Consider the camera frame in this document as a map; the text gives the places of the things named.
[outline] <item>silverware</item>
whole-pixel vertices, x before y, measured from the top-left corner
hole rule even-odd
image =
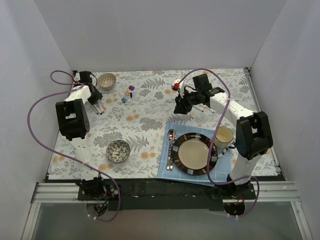
[[[168,151],[168,162],[166,165],[166,169],[167,170],[170,169],[170,171],[172,171],[174,167],[174,162],[172,161],[172,158],[171,158],[171,150],[174,142],[176,141],[176,130],[170,129],[168,131],[168,140],[169,140],[169,151]]]

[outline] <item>beige mug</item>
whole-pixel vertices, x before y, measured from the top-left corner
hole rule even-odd
[[[220,126],[213,143],[218,149],[225,149],[230,145],[233,139],[234,134],[231,129],[226,126]]]

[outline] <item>bowl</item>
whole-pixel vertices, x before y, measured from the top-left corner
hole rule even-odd
[[[130,146],[126,141],[115,140],[106,148],[106,157],[113,163],[121,163],[130,155]]]
[[[104,73],[98,77],[97,84],[99,87],[109,90],[116,83],[116,76],[112,73]]]

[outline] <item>white wall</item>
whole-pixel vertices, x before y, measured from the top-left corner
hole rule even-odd
[[[250,67],[286,0],[34,0],[73,70]]]
[[[320,2],[287,0],[252,66],[280,166],[320,239]]]
[[[45,177],[50,152],[27,128],[27,112],[37,99],[65,90],[51,71],[70,71],[33,0],[0,0],[0,239],[21,238],[36,185]],[[31,118],[35,133],[53,147],[58,133],[55,102],[40,103]]]

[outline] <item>placemat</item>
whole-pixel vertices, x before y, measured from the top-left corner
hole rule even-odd
[[[176,138],[179,138],[181,135],[186,133],[199,133],[212,139],[215,132],[212,129],[207,129],[203,127],[188,126],[168,122],[165,127],[157,178],[211,186],[212,183],[209,181],[208,176],[206,174],[201,176],[188,175],[180,171],[180,169],[175,164],[173,164],[172,171],[167,170],[169,150],[168,131],[170,129],[176,130]],[[228,174],[231,172],[231,161],[232,154],[231,150],[229,149],[221,158],[218,159],[215,167],[210,171],[211,179],[215,182],[225,182],[227,180]]]

